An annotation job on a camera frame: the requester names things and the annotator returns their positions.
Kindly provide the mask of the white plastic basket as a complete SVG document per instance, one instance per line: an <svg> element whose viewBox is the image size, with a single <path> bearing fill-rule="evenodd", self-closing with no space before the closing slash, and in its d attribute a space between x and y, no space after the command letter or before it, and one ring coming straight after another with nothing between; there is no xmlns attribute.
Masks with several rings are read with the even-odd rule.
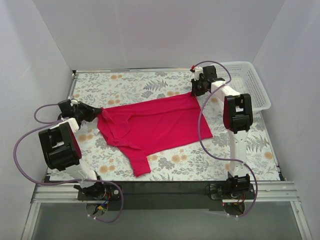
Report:
<svg viewBox="0 0 320 240"><path fill-rule="evenodd" d="M252 111L257 113L271 107L268 94L252 63L248 61L230 61L221 63L230 73L228 84L235 91L250 94Z"/></svg>

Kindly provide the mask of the magenta t shirt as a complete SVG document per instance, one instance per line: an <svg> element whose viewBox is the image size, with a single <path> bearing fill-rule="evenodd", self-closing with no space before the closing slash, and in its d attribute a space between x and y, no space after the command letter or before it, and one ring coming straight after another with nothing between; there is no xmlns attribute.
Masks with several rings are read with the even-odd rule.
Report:
<svg viewBox="0 0 320 240"><path fill-rule="evenodd" d="M97 128L110 146L129 160L133 175L151 172L149 155L212 138L190 93L102 109Z"/></svg>

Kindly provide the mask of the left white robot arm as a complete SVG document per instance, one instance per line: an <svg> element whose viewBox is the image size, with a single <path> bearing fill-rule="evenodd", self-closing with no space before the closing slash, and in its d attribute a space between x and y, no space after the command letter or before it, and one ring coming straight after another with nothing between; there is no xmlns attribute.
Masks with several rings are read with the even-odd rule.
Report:
<svg viewBox="0 0 320 240"><path fill-rule="evenodd" d="M58 170L78 182L75 189L86 197L101 200L106 187L101 177L84 160L75 137L82 122L92 122L102 112L101 108L89 106L76 99L59 102L60 123L38 133L45 162L49 169Z"/></svg>

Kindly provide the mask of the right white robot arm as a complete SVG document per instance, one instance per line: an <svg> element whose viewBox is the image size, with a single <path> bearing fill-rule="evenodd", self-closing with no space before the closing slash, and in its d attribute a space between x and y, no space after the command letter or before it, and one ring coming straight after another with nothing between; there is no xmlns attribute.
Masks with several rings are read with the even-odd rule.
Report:
<svg viewBox="0 0 320 240"><path fill-rule="evenodd" d="M251 96L240 93L218 77L214 65L192 66L191 96L198 97L213 93L222 102L223 125L230 142L228 177L223 186L209 188L211 195L228 196L232 199L244 198L250 190L250 170L247 168L247 137L253 124Z"/></svg>

